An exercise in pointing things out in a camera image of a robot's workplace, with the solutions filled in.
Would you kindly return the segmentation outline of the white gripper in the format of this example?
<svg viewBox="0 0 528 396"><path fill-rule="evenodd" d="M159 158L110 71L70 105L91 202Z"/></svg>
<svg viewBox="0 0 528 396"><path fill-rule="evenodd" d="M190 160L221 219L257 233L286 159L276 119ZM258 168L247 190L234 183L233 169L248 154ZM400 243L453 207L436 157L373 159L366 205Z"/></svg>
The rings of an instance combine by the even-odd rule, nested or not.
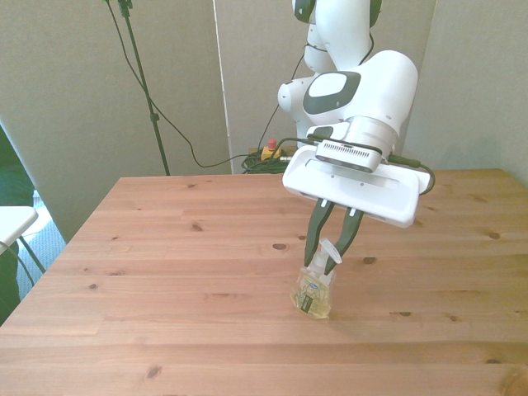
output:
<svg viewBox="0 0 528 396"><path fill-rule="evenodd" d="M429 174L384 164L372 173L362 172L320 161L315 157L315 147L304 146L291 159L282 181L288 191L317 200L304 249L304 265L308 266L317 252L320 233L332 213L333 203L348 208L335 244L340 258L344 258L364 213L400 228L409 227L415 218L419 195L429 185Z"/></svg>

